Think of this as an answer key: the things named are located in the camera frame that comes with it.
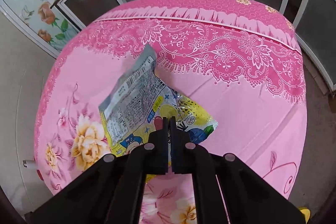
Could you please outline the yellow rimmed trash bin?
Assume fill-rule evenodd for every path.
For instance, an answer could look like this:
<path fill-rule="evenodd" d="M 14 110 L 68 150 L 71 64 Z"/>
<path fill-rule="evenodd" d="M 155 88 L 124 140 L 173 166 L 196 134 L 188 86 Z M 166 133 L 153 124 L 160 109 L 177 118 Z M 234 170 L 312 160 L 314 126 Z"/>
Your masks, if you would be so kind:
<path fill-rule="evenodd" d="M 304 215 L 305 222 L 308 222 L 311 216 L 311 211 L 307 207 L 299 207 L 298 209 Z"/>

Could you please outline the floral glass door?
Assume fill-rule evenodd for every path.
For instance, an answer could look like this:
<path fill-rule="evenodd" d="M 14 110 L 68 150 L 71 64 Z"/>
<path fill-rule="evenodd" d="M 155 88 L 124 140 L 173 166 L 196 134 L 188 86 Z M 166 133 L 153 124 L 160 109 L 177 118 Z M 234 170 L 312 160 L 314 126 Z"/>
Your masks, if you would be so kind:
<path fill-rule="evenodd" d="M 79 29 L 54 0 L 1 0 L 1 12 L 37 46 L 56 58 Z"/>

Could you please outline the pink floral tablecloth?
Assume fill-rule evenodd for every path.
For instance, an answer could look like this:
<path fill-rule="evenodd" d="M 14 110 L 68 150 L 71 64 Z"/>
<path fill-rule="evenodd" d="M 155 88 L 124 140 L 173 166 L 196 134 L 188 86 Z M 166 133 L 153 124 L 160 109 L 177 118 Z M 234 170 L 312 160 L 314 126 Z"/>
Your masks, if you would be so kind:
<path fill-rule="evenodd" d="M 288 200 L 306 136 L 303 57 L 291 23 L 253 0 L 135 0 L 77 34 L 35 122 L 34 158 L 53 196 L 112 154 L 98 107 L 147 45 L 155 75 L 217 121 L 199 145 L 236 155 Z M 192 177 L 172 171 L 167 120 L 168 171 L 147 175 L 138 223 L 197 223 Z"/>

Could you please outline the yellow silver snack bag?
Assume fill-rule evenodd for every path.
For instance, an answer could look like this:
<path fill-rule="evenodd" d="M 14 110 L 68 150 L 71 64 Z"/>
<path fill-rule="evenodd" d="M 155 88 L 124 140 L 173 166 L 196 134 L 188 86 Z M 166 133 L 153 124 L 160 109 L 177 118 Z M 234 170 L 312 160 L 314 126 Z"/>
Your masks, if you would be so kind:
<path fill-rule="evenodd" d="M 155 75 L 156 62 L 155 50 L 147 45 L 98 107 L 105 136 L 116 156 L 147 143 L 150 133 L 162 128 L 164 118 L 175 118 L 177 128 L 187 132 L 196 144 L 218 126 L 201 105 Z"/>

